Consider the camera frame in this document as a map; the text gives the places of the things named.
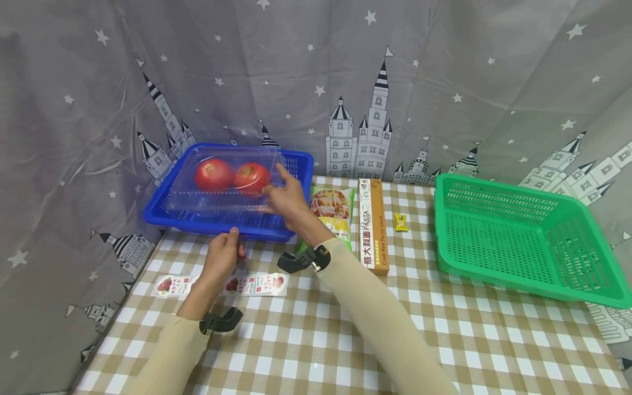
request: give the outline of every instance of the person's right hand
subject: person's right hand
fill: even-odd
[[[280,163],[277,164],[277,170],[285,186],[276,188],[267,185],[263,189],[263,193],[269,197],[270,211],[282,216],[288,229],[312,248],[333,238],[329,229],[307,207],[301,182],[292,177]]]

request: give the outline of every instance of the green plastic basket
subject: green plastic basket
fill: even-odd
[[[442,174],[435,206],[439,269],[559,300],[632,307],[610,246],[578,200]]]

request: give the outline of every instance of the gray curtain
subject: gray curtain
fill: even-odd
[[[160,237],[141,210],[195,142],[308,151],[317,174],[565,193],[632,279],[630,15],[628,0],[3,2],[0,393],[70,387]],[[591,308],[632,359],[632,312]]]

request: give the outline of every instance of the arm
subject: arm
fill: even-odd
[[[319,279],[329,288],[373,347],[375,356],[402,395],[458,394],[432,350],[395,296],[312,214],[301,183],[278,166],[283,188],[268,185],[272,210],[281,214],[288,229],[314,248],[323,244],[331,254]]]
[[[209,336],[200,331],[200,321],[209,312],[237,255],[245,258],[238,245],[238,231],[220,234],[209,244],[204,269],[191,287],[178,313],[163,328],[155,350],[125,393],[129,395],[177,395],[185,388],[191,371],[207,349]]]

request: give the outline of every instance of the person's left hand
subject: person's left hand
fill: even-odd
[[[246,251],[239,243],[239,229],[233,228],[230,233],[222,233],[210,241],[200,278],[223,283],[235,268],[237,256],[246,259]]]

